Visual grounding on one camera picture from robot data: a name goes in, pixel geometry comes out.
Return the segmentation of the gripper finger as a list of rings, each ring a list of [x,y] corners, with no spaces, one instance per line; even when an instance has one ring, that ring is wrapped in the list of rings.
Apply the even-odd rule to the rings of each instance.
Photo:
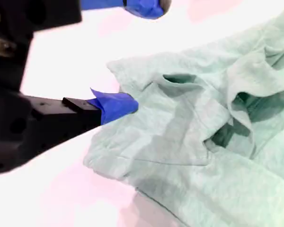
[[[93,99],[81,100],[63,98],[62,103],[79,115],[80,130],[73,134],[65,132],[63,141],[81,135],[101,125],[105,125],[138,111],[138,102],[128,93],[104,93],[91,89]]]
[[[81,12],[95,9],[122,8],[146,19],[157,19],[169,10],[169,0],[39,0],[38,20],[80,20]]]

